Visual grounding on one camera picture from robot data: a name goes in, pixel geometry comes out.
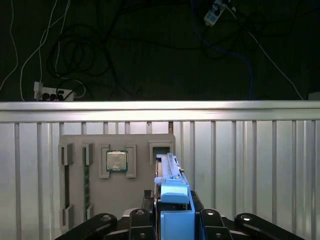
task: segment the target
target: metal bolt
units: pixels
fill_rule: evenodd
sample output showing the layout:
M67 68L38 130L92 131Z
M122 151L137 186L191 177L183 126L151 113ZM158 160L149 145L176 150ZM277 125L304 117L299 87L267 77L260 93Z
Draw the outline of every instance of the metal bolt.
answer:
M247 216L247 215L242 215L242 216L241 216L241 219L242 219L242 220L245 220L245 221L247 221L247 222L249 222L249 221L252 220L252 218L249 217L249 216Z
M140 210L137 210L135 213L138 214L138 215L142 215L142 214L145 213L145 211L143 211L143 210L140 209Z
M208 209L207 211L205 211L206 214L212 216L213 214L215 214L215 212L211 209Z
M101 221L105 222L105 221L109 221L109 220L111 220L111 217L109 215L104 215L101 217Z

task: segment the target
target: silver metal panel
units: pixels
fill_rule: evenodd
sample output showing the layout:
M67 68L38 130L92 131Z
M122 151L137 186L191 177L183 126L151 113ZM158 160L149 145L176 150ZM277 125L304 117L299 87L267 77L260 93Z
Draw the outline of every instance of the silver metal panel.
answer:
M314 199L314 226L315 238L320 239L320 121L315 122L315 199Z
M304 145L303 145L303 161L304 161L304 188L301 189L304 194L305 212L304 225L306 239L315 239L315 121L304 122Z
M232 218L235 215L233 123L231 121L217 121L215 127L215 207L223 216Z
M48 146L50 152L50 179L53 192L50 199L53 205L51 205L51 217L50 217L50 236L57 238L61 235L60 231L60 177L59 177L59 137L64 134L63 123L52 123L49 127L48 141L51 144Z
M19 197L16 177L20 173L16 174L16 169L19 170L20 166L15 161L15 124L0 124L0 134L3 136L0 138L0 239L16 240L20 235L17 227L21 218L16 216L16 207L20 207L20 203L16 201L16 197Z
M184 152L184 130L183 130L183 123L180 121L175 121L173 123L173 135L175 137L175 155L179 159L180 164L183 166L183 152Z
M39 239L53 239L54 212L53 175L52 175L52 124L40 123L37 126L38 143L38 202L39 202Z
M256 213L273 221L273 122L256 123Z
M276 124L276 224L293 231L293 134L292 121Z
M37 124L21 123L20 189L22 240L39 239Z
M130 123L130 134L146 134L147 133L147 122L131 122Z
M184 168L185 176L189 181L190 188L195 189L195 123L183 122L183 152L182 152L182 166Z
M61 234L59 136L168 133L170 121L206 207L320 239L319 120L313 101L0 103L0 239Z
M257 213L257 122L243 122L243 212Z
M194 172L195 189L205 208L212 208L212 142L211 122L197 121L194 123Z
M296 166L296 190L295 190L295 225L296 225L296 234L303 237L306 234L306 225L305 225L305 159L304 159L304 121L296 121L295 125L295 166Z
M125 122L117 122L115 129L116 129L117 134L129 134L130 133L130 131L128 131L128 128L126 129Z
M235 213L245 212L244 174L244 122L235 124Z
M152 123L152 133L153 134L168 134L169 133L169 123L167 121L159 121Z
M87 122L86 134L104 134L103 122Z
M117 134L117 133L118 133L118 123L108 122L107 132L105 132L105 134Z

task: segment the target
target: power strip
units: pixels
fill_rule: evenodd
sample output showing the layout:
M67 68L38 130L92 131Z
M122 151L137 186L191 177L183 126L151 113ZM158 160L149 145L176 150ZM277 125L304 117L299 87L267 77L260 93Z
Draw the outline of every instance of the power strip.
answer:
M48 101L48 102L59 102L57 98L57 89L53 87L44 87L42 83L35 81L34 82L34 99L37 101ZM62 95L63 99L67 97L67 99L64 100L64 102L72 102L75 99L75 92L69 89L58 89L58 94Z
M204 16L205 25L213 27L224 10L228 7L225 2L230 3L231 0L215 0L212 9L210 9Z

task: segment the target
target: dark background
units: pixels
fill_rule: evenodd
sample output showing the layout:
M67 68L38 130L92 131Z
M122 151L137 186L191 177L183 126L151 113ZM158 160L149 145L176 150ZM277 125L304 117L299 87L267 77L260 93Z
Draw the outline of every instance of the dark background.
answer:
M98 28L96 1L99 1L98 17L104 29ZM141 2L143 0L128 0L126 7ZM272 21L292 18L298 2L299 0L238 0L233 1L233 4L240 4L237 9L247 15L258 12L267 21ZM104 35L120 3L120 0L71 0L65 27L77 23L87 24ZM0 101L21 100L19 87L21 66L39 46L42 33L48 26L54 1L13 0L13 4L15 19L12 32L19 56L19 66L0 91ZM58 1L53 21L63 15L66 4L66 0ZM3 80L15 66L15 54L9 34L11 3L9 0L2 0L0 5L0 79ZM317 7L320 7L319 1L304 0L297 13L302 14ZM214 43L230 33L237 33L240 28L232 21L231 14L225 11L219 22L213 28L207 29L205 38ZM205 29L203 22L198 19L195 19L195 22L202 32ZM47 71L47 58L60 35L61 24L62 21L50 29L48 39L41 48L42 82L45 87L56 88L61 82L61 79L52 77ZM270 24L264 33L286 33L291 24L292 20ZM76 29L74 33L87 35L83 29ZM198 48L201 45L193 31L192 12L188 4L150 6L120 15L105 45L119 82L131 94L115 85L110 70L99 77L81 73L69 76L87 83L96 101L248 99L250 83L248 68L237 57L228 55L217 61L207 58L200 49L173 49L138 40L118 39L115 36L154 41L180 48ZM237 34L219 46L227 50L236 37ZM247 33L243 33L243 38L246 45L255 47L255 43ZM315 86L320 80L320 11L297 18L288 36L260 37L259 41L273 61L294 82L303 98L307 99L308 91L316 89ZM253 68L252 100L300 99L292 85L276 70L259 48L248 50L241 38L238 38L232 51L245 56ZM208 54L221 55L211 49ZM98 52L93 71L101 71L107 65L108 62L103 54ZM33 100L34 81L39 79L39 57L35 54L23 72L22 92L25 100ZM75 81L70 81L61 87L74 89L77 85ZM78 96L82 91L81 87L75 90ZM76 100L91 99L92 96L86 94Z

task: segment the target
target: metal ledge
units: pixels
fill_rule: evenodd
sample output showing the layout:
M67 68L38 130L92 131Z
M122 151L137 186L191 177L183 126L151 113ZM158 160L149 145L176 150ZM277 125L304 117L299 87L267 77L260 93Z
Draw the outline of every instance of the metal ledge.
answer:
M0 123L320 120L320 101L0 103Z

